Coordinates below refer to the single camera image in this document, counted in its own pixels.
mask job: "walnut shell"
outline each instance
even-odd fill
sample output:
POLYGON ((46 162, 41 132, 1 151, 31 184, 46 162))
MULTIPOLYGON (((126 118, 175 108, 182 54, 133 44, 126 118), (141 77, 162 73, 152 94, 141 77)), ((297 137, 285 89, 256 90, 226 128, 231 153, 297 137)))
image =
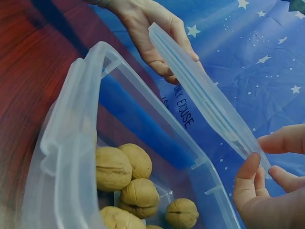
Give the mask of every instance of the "walnut shell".
POLYGON ((104 207, 100 214, 108 229, 145 229, 139 218, 117 207, 104 207))
POLYGON ((156 214, 160 197, 153 182, 135 179, 121 191, 119 207, 140 219, 156 214))
POLYGON ((174 229, 191 229, 195 226, 199 213, 196 205, 189 199, 176 199, 166 210, 166 221, 174 229))
POLYGON ((127 155, 132 165, 132 180, 150 177, 153 169, 152 161, 141 147, 128 143, 120 146, 119 149, 127 155))
POLYGON ((163 229, 163 228, 156 226, 156 225, 148 225, 148 226, 146 226, 146 229, 163 229))
POLYGON ((97 148, 95 159, 98 190, 113 192, 129 184, 132 166, 121 150, 109 146, 97 148))

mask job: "white star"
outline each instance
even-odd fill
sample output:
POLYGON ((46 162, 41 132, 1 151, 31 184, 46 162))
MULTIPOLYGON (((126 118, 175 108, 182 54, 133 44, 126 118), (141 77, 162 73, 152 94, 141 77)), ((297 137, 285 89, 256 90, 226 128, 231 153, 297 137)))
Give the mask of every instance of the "white star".
POLYGON ((244 9, 246 9, 246 5, 248 5, 249 3, 246 0, 237 0, 238 1, 238 8, 243 7, 244 9))
POLYGON ((200 33, 199 30, 197 30, 197 25, 194 25, 193 27, 188 27, 189 32, 187 33, 187 35, 192 35, 194 38, 196 38, 196 34, 200 33))
POLYGON ((258 62, 257 62, 256 64, 258 64, 258 63, 265 63, 265 61, 268 60, 268 59, 270 59, 270 58, 271 58, 271 56, 266 55, 266 56, 263 57, 262 59, 259 59, 258 62))
POLYGON ((279 43, 278 44, 281 44, 281 43, 283 43, 286 40, 287 40, 287 37, 284 37, 283 39, 279 39, 279 43))
POLYGON ((300 11, 298 11, 296 14, 295 14, 296 17, 300 18, 300 19, 303 19, 305 18, 304 14, 302 14, 300 11))
POLYGON ((257 13, 258 13, 258 15, 259 15, 260 17, 264 17, 264 16, 266 15, 266 13, 264 13, 264 12, 262 12, 262 11, 257 12, 257 13))
POLYGON ((293 94, 295 94, 295 93, 299 93, 299 94, 300 94, 300 88, 301 88, 301 87, 297 87, 297 86, 295 85, 293 88, 290 88, 290 90, 293 91, 293 94))

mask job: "transparent lid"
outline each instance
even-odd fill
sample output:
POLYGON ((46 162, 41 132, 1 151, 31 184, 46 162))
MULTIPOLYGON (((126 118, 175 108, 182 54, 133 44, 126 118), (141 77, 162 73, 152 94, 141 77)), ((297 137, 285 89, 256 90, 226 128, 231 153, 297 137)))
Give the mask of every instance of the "transparent lid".
POLYGON ((205 71, 156 23, 149 36, 160 55, 177 77, 209 125, 243 158, 252 152, 261 155, 261 166, 271 167, 251 130, 205 71))

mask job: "clear plastic container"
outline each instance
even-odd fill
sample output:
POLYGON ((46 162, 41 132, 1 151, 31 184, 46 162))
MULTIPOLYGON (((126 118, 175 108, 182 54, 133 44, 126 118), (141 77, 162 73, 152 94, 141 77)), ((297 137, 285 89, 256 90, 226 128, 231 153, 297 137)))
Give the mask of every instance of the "clear plastic container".
POLYGON ((151 157, 158 213, 146 219, 168 229, 175 198, 193 200, 195 229, 239 229, 221 180, 202 149, 110 45, 100 42, 70 67, 35 147, 22 207, 23 229, 106 229, 95 174, 98 145, 134 143, 151 157))
POLYGON ((266 178, 271 167, 251 130, 205 71, 156 23, 149 28, 152 43, 209 125, 243 158, 261 156, 266 178))

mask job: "wooden table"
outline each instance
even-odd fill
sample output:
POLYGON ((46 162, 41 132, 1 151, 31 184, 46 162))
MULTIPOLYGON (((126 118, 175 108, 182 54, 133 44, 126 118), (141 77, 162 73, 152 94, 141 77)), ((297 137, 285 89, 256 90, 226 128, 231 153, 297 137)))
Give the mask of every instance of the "wooden table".
POLYGON ((0 228, 20 228, 31 156, 70 64, 98 41, 153 81, 82 0, 0 1, 0 228))

